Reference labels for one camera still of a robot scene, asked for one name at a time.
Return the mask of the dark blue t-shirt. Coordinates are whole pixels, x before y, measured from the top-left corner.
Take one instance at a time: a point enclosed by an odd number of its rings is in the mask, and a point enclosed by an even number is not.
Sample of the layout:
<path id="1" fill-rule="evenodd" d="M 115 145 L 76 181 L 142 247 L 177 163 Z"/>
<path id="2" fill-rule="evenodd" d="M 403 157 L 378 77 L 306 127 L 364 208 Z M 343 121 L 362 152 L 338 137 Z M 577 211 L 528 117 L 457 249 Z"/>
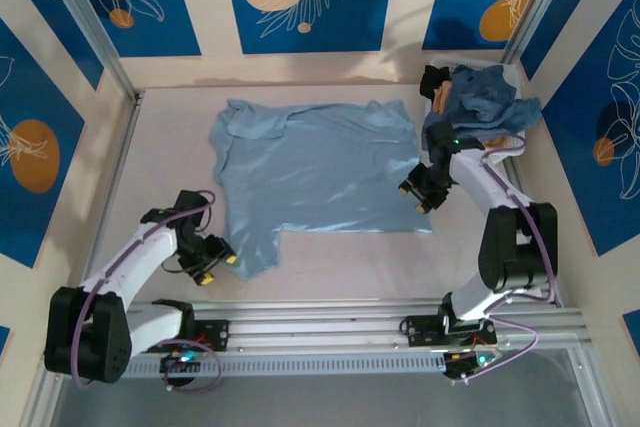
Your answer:
<path id="1" fill-rule="evenodd" d="M 511 135 L 533 127 L 542 118 L 540 101 L 516 97 L 516 89 L 506 83 L 503 66 L 493 65 L 481 70 L 465 66 L 450 72 L 452 89 L 443 115 L 427 108 L 421 147 L 428 149 L 426 128 L 439 121 L 452 124 L 459 138 L 475 137 L 485 146 L 500 142 Z"/>

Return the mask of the white plastic laundry basket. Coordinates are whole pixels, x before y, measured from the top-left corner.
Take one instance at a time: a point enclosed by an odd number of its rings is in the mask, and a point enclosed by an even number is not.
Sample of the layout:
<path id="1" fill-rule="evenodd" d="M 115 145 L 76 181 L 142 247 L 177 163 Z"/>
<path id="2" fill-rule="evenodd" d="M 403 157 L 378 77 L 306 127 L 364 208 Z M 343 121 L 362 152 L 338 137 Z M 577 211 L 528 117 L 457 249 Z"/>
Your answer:
<path id="1" fill-rule="evenodd" d="M 447 67 L 450 72 L 453 72 L 459 66 L 481 70 L 493 65 L 499 65 L 499 62 L 445 53 L 434 55 L 429 64 L 436 68 Z M 522 82 L 518 68 L 514 65 L 503 64 L 503 77 L 506 83 L 516 89 L 516 97 L 521 98 Z M 494 142 L 487 150 L 490 153 L 490 161 L 493 164 L 498 164 L 508 157 L 521 155 L 525 151 L 525 146 L 521 140 L 507 137 L 500 142 Z"/>

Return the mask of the grey metal sheet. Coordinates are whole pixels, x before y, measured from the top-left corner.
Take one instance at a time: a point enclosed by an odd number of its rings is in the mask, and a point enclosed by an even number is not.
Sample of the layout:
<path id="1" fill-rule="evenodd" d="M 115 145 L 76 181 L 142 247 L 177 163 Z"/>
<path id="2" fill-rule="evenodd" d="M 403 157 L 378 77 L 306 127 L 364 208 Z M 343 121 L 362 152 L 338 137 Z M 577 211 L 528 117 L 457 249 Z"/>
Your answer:
<path id="1" fill-rule="evenodd" d="M 204 394 L 151 379 L 64 387 L 52 427 L 610 427 L 564 350 L 468 384 L 437 373 L 231 377 Z"/>

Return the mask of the aluminium corner post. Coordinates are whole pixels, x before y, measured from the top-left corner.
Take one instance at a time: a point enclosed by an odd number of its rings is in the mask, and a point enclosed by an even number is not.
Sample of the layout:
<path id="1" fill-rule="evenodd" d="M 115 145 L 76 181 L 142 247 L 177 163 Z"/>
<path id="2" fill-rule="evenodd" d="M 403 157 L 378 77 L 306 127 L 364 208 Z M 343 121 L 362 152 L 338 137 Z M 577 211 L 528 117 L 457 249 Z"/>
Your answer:
<path id="1" fill-rule="evenodd" d="M 500 62 L 516 64 L 540 25 L 552 0 L 529 0 L 512 36 L 503 49 Z"/>
<path id="2" fill-rule="evenodd" d="M 126 73 L 120 56 L 89 0 L 62 0 L 92 50 L 111 74 L 123 95 L 136 104 L 139 94 Z"/>

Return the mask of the light blue t-shirt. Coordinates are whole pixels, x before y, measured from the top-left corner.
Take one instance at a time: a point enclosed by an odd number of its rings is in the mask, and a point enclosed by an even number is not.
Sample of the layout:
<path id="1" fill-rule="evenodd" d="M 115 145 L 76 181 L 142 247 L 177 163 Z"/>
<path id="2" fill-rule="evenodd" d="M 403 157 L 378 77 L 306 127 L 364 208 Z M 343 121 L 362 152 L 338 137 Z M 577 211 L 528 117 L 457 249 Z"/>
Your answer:
<path id="1" fill-rule="evenodd" d="M 278 265 L 284 230 L 432 231 L 399 185 L 419 163 L 404 103 L 267 107 L 230 99 L 209 135 L 226 200 L 225 240 L 243 280 Z"/>

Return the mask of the tan garment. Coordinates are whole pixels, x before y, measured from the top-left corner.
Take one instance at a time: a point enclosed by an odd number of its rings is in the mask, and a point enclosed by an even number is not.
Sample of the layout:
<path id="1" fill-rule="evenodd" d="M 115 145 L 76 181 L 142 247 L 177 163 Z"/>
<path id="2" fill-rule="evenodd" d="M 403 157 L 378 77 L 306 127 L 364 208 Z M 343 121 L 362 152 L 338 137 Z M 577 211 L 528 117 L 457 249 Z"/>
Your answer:
<path id="1" fill-rule="evenodd" d="M 438 115 L 443 115 L 446 110 L 446 104 L 452 89 L 451 81 L 444 81 L 435 91 L 434 100 L 432 101 L 432 111 Z"/>

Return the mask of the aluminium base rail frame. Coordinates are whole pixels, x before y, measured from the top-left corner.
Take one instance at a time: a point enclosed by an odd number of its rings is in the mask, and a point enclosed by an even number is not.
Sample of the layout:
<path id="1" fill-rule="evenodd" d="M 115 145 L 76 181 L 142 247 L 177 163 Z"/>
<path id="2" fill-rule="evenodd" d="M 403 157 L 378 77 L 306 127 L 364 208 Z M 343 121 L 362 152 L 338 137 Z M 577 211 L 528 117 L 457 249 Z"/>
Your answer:
<path id="1" fill-rule="evenodd" d="M 229 321 L 227 353 L 246 356 L 407 352 L 400 322 L 434 314 L 438 304 L 434 299 L 193 303 L 196 318 Z M 592 344 L 578 308 L 514 302 L 494 316 L 538 332 L 539 349 Z"/>

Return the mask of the black garment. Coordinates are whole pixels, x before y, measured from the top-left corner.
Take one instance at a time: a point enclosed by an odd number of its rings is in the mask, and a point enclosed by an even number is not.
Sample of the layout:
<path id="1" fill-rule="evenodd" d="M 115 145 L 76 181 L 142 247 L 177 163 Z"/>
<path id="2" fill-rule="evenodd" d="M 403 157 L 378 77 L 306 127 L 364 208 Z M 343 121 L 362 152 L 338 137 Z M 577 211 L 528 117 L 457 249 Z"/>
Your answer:
<path id="1" fill-rule="evenodd" d="M 450 80 L 450 69 L 447 66 L 436 67 L 426 65 L 419 84 L 419 93 L 421 96 L 433 101 L 435 99 L 435 91 L 439 89 L 445 81 Z"/>

